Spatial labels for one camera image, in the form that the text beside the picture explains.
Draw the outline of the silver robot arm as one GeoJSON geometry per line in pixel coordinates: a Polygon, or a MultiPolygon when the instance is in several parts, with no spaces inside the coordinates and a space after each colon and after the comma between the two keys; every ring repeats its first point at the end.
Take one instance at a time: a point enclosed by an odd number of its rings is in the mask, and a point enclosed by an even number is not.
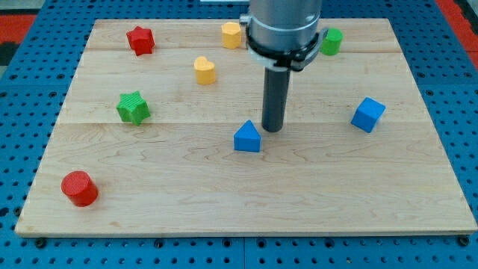
{"type": "Polygon", "coordinates": [[[307,46],[317,33],[321,0],[250,0],[240,17],[253,44],[276,52],[307,46]]]}

